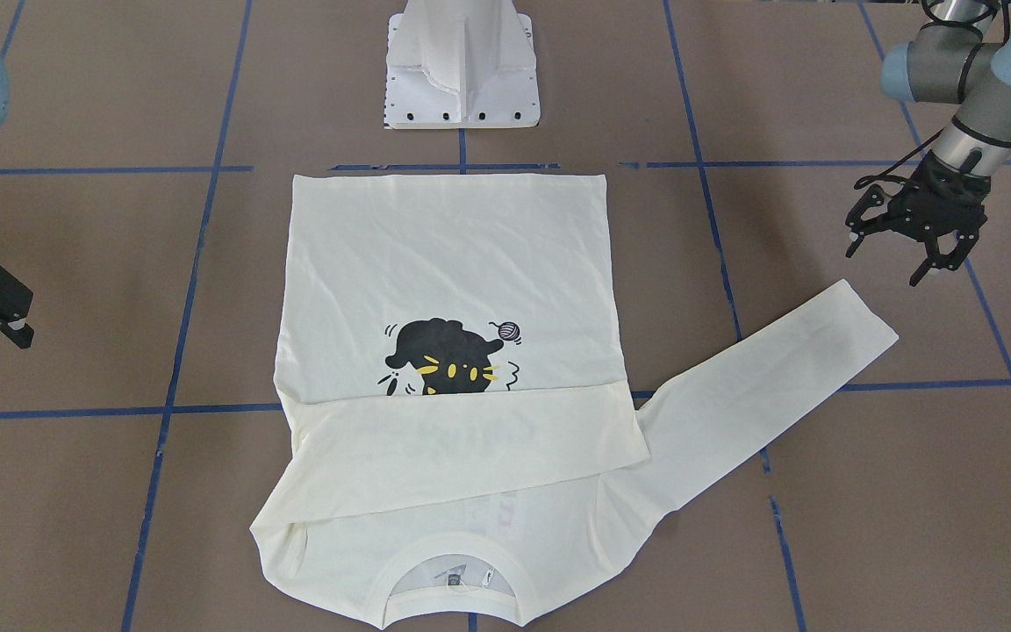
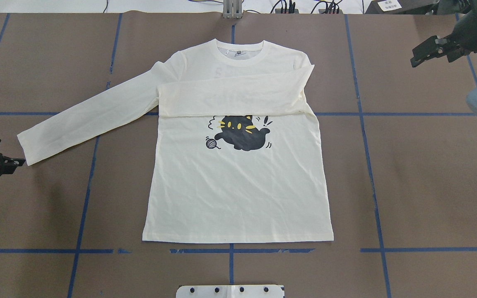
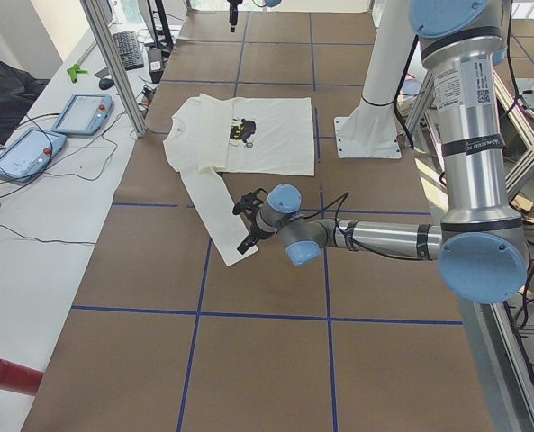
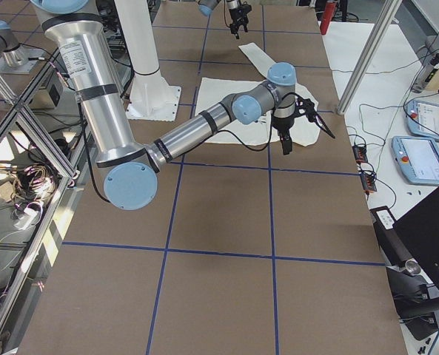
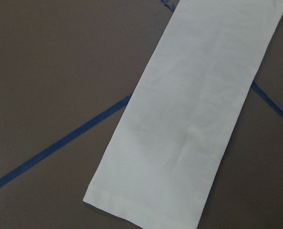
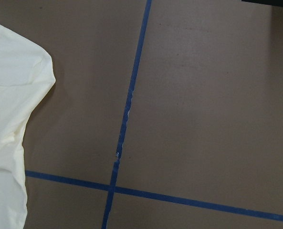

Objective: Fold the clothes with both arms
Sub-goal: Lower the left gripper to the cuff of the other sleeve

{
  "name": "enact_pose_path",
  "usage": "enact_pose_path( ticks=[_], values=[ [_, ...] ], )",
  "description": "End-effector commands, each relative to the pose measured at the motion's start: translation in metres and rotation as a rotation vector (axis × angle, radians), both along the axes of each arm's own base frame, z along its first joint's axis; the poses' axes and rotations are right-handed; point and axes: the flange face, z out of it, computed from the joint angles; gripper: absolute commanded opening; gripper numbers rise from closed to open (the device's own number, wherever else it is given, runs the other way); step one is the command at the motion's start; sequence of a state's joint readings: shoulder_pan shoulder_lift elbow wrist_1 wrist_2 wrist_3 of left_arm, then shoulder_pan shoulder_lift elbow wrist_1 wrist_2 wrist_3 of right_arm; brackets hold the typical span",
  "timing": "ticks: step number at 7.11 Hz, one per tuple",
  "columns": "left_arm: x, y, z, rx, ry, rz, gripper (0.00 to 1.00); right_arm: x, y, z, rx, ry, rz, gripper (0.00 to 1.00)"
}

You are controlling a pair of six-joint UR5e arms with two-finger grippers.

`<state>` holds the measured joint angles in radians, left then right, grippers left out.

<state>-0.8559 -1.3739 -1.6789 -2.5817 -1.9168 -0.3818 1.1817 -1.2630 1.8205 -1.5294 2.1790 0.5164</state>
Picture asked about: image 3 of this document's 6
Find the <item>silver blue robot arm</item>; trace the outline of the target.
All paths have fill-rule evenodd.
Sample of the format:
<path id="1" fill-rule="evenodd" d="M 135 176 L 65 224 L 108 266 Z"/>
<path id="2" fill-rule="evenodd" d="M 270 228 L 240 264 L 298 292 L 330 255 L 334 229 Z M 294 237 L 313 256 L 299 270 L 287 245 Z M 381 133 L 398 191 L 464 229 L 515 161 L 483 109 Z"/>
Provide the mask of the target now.
<path id="1" fill-rule="evenodd" d="M 435 260 L 444 284 L 464 299 L 492 304 L 512 297 L 526 282 L 529 255 L 521 217 L 507 197 L 493 87 L 493 61 L 503 52 L 510 8 L 507 1 L 410 4 L 421 61 L 434 79 L 448 194 L 440 225 L 307 220 L 299 191 L 280 184 L 265 199 L 249 193 L 234 206 L 250 223 L 238 251 L 278 236 L 297 266 L 325 247 Z"/>
<path id="2" fill-rule="evenodd" d="M 230 25 L 230 32 L 234 33 L 236 31 L 236 27 L 238 25 L 238 17 L 239 17 L 239 6 L 243 3 L 242 0 L 228 0 L 229 4 L 229 25 Z M 281 0 L 264 0 L 261 3 L 258 3 L 257 1 L 253 2 L 254 5 L 258 7 L 267 7 L 267 8 L 273 8 L 277 7 L 281 4 Z"/>

